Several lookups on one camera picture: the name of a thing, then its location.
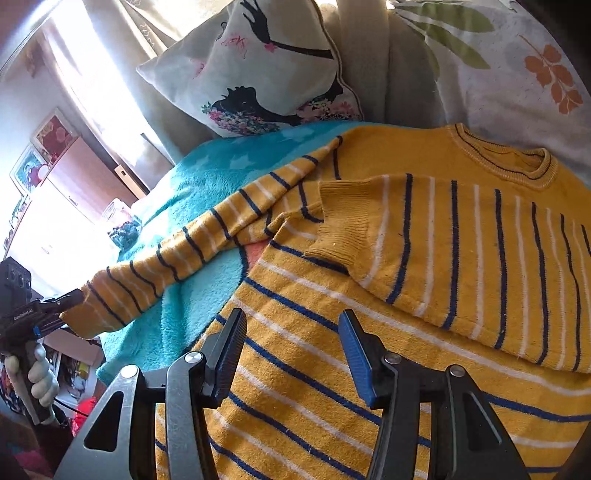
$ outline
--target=ribbed cuff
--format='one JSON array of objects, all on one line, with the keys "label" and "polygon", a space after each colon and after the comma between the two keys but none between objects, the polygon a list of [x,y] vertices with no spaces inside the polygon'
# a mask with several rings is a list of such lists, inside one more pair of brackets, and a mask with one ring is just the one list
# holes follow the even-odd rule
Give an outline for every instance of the ribbed cuff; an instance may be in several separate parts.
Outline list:
[{"label": "ribbed cuff", "polygon": [[318,228],[318,240],[304,255],[336,262],[349,269],[359,251],[367,245],[369,182],[321,182],[320,198],[324,223]]}]

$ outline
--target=metal bolt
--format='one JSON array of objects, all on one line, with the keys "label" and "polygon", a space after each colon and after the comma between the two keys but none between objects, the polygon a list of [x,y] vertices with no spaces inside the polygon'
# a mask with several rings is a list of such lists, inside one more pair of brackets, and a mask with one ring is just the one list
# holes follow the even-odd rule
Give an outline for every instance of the metal bolt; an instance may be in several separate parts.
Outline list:
[{"label": "metal bolt", "polygon": [[131,378],[138,373],[138,367],[135,365],[127,365],[121,369],[121,376],[123,378]]},{"label": "metal bolt", "polygon": [[454,377],[463,377],[464,375],[466,375],[466,370],[464,370],[464,367],[461,367],[460,365],[452,365],[449,368],[449,372],[454,376]]},{"label": "metal bolt", "polygon": [[398,365],[402,361],[402,357],[397,353],[388,352],[384,355],[384,360],[386,360],[387,364]]},{"label": "metal bolt", "polygon": [[203,358],[203,354],[201,352],[189,352],[185,355],[185,361],[188,364],[198,364]]}]

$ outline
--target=turquoise fleece blanket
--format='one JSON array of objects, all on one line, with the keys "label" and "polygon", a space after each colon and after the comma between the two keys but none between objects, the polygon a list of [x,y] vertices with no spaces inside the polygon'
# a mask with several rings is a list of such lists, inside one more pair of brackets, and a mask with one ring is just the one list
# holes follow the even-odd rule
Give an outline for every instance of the turquoise fleece blanket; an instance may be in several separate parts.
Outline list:
[{"label": "turquoise fleece blanket", "polygon": [[[144,228],[138,242],[119,260],[155,248],[242,186],[327,144],[361,122],[318,122],[257,137],[226,138],[200,145],[176,165],[132,210]],[[242,248],[224,251],[185,281],[170,286],[140,318],[100,338],[106,362],[98,377],[109,384],[128,364],[142,370],[169,366],[222,309],[246,276]]]}]

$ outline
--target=yellow striped sweater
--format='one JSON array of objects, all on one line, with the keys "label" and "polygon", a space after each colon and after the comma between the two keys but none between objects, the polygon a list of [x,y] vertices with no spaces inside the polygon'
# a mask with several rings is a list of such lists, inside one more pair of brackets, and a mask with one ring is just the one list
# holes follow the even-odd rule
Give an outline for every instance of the yellow striped sweater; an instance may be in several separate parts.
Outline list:
[{"label": "yellow striped sweater", "polygon": [[[245,186],[143,259],[101,271],[64,314],[115,330],[221,249],[269,240],[234,307],[248,338],[208,411],[220,478],[363,478],[379,425],[350,377],[337,317],[413,361],[463,365],[533,478],[551,478],[591,419],[591,192],[546,150],[462,125],[367,126]],[[196,348],[202,344],[199,340]],[[164,407],[158,473],[167,476]],[[421,410],[415,477],[426,478]]]}]

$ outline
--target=cable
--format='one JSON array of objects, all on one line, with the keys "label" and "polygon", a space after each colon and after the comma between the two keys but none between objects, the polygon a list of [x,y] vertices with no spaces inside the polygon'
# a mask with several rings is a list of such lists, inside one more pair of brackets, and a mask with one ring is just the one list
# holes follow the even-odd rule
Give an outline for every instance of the cable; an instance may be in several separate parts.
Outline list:
[{"label": "cable", "polygon": [[55,402],[59,403],[61,406],[67,408],[68,410],[71,411],[75,411],[77,414],[82,415],[83,417],[88,418],[88,415],[86,413],[82,413],[80,410],[76,410],[75,408],[70,407],[69,405],[66,405],[65,403],[63,403],[61,400],[58,400],[57,398],[54,400]]}]

